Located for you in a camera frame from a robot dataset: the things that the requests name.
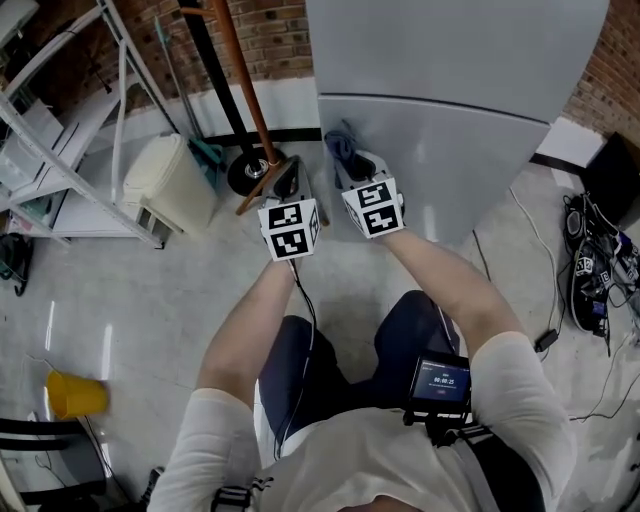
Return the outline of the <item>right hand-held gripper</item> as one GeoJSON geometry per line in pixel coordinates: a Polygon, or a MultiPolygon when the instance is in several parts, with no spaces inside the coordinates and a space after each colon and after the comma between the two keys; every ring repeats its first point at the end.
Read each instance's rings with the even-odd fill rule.
{"type": "Polygon", "coordinates": [[[334,185],[342,190],[341,197],[349,217],[367,239],[378,238],[405,227],[404,197],[381,157],[363,152],[368,179],[354,181],[351,179],[353,151],[330,151],[329,155],[334,185]]]}

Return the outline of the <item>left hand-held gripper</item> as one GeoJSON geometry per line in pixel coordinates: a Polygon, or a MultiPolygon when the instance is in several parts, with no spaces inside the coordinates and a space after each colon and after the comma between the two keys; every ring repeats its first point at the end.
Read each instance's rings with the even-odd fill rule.
{"type": "Polygon", "coordinates": [[[307,168],[298,156],[286,159],[263,195],[275,199],[304,199],[258,210],[260,230],[273,261],[314,253],[320,232],[317,201],[312,197],[307,168]]]}

